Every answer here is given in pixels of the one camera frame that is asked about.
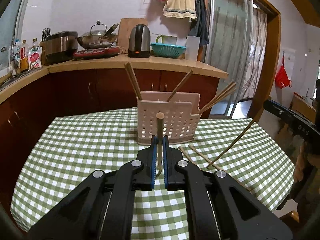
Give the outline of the person's right hand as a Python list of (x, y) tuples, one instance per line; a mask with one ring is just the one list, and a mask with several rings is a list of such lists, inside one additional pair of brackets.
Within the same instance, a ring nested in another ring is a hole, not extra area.
[(294, 182), (300, 182), (304, 177), (304, 168), (306, 167), (306, 163), (309, 162), (312, 166), (319, 169), (319, 155), (312, 154), (308, 150), (308, 144), (303, 142), (302, 146), (300, 146), (300, 154), (297, 157), (295, 170), (293, 173)]

